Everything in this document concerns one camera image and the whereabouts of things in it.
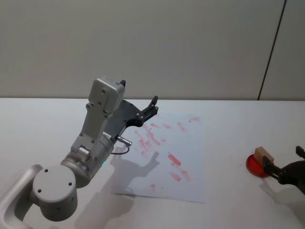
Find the red paint stroke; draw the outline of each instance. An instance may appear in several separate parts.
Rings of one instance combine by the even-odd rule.
[[[141,140],[144,140],[143,136],[142,136],[137,130],[135,130],[134,133],[135,133]]]
[[[162,126],[164,126],[166,129],[170,130],[172,127],[168,124],[163,123]]]
[[[158,126],[157,124],[155,124],[155,123],[152,123],[151,126],[157,127],[157,128],[161,128],[161,127],[159,127],[159,126]]]
[[[183,132],[186,132],[186,128],[183,126],[182,122],[178,122],[177,125]]]
[[[171,176],[176,180],[176,181],[180,181],[181,180],[181,177],[178,175],[178,174],[175,174],[175,173],[171,173]]]
[[[175,168],[177,168],[177,169],[180,170],[182,176],[187,180],[187,182],[190,182],[190,181],[191,181],[191,177],[189,176],[189,174],[188,174],[188,172],[187,172],[186,170],[177,167],[177,166],[174,165],[173,163],[172,163],[172,165],[173,165]]]
[[[144,148],[146,151],[149,151],[149,149],[146,147],[146,143],[145,143],[145,141],[143,139],[141,139],[139,141],[139,146]]]
[[[181,171],[182,176],[186,179],[187,182],[191,181],[190,176],[188,175],[188,173],[185,170]]]
[[[147,156],[147,151],[143,150],[143,151],[141,152],[141,154],[142,154],[142,156],[143,156],[144,158],[148,158],[148,156]]]
[[[144,123],[143,126],[142,126],[145,130],[148,129],[148,126]]]
[[[173,162],[172,165],[173,166],[180,166],[181,162],[172,154],[170,154],[170,152],[168,152],[168,158]]]
[[[194,121],[199,122],[199,121],[200,121],[200,118],[199,118],[199,117],[194,117],[194,118],[190,118],[190,119],[189,119],[189,123],[194,122]]]
[[[158,142],[158,140],[154,138],[153,133],[148,129],[148,126],[147,126],[146,124],[143,124],[143,128],[144,128],[144,129],[146,130],[146,132],[147,132],[146,135],[147,135],[147,136],[148,136],[157,146],[161,145],[161,143]]]
[[[151,151],[153,151],[153,152],[156,151],[156,150],[154,149],[152,143],[151,143],[149,140],[148,140],[147,142],[145,142],[145,145],[146,145],[146,147],[147,147],[149,150],[151,150]]]
[[[156,184],[151,184],[152,191],[156,189]]]

